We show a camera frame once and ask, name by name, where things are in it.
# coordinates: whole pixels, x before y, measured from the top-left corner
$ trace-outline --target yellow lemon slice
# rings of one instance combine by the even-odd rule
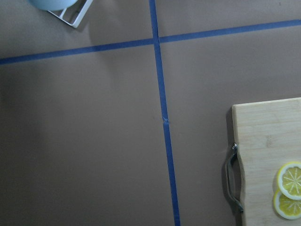
[[[301,200],[301,162],[293,161],[281,167],[277,183],[287,198]]]
[[[274,208],[276,212],[289,220],[295,220],[301,217],[301,201],[287,198],[280,190],[274,195]]]

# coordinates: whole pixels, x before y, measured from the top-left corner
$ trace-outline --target blue tape strip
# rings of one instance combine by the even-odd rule
[[[189,39],[199,39],[199,38],[213,37],[219,35],[253,32],[253,31],[275,29],[281,27],[299,26],[299,25],[301,25],[301,20],[290,20],[290,21],[282,21],[282,22],[275,22],[275,23],[268,23],[268,24],[233,27],[233,28],[226,28],[226,29],[219,29],[219,30],[212,30],[212,31],[205,31],[205,32],[171,35],[171,36],[161,37],[159,41],[160,43],[164,43],[164,42],[181,41],[181,40],[189,40]]]
[[[174,224],[175,226],[180,226],[181,223],[180,223],[180,214],[179,214],[179,204],[178,204],[178,196],[177,196],[177,189],[176,189],[176,182],[175,182],[174,160],[173,160],[173,152],[171,146],[170,130],[169,130],[169,122],[168,122],[168,114],[167,114],[167,104],[166,104],[166,95],[165,95],[161,49],[160,49],[160,43],[158,37],[158,22],[157,22],[155,0],[149,0],[149,4],[150,4],[152,35],[153,35],[154,49],[155,49],[155,59],[156,59],[156,66],[157,66],[161,112],[163,118],[163,130],[164,130],[165,147],[166,147],[166,155],[167,155],[167,166],[168,166],[169,182],[171,188],[172,204],[174,210]]]
[[[18,63],[18,62],[23,62],[23,61],[47,59],[47,58],[53,58],[53,57],[63,57],[63,56],[83,54],[83,53],[99,52],[99,51],[106,51],[106,50],[119,49],[119,48],[145,46],[145,45],[152,45],[152,44],[153,44],[153,39],[143,39],[143,40],[126,41],[126,42],[119,42],[119,43],[113,43],[113,44],[107,44],[107,45],[91,46],[91,47],[84,47],[84,48],[74,48],[74,49],[54,51],[54,52],[48,52],[48,53],[38,53],[38,54],[31,54],[31,55],[25,55],[25,56],[16,56],[16,57],[0,59],[0,65]]]

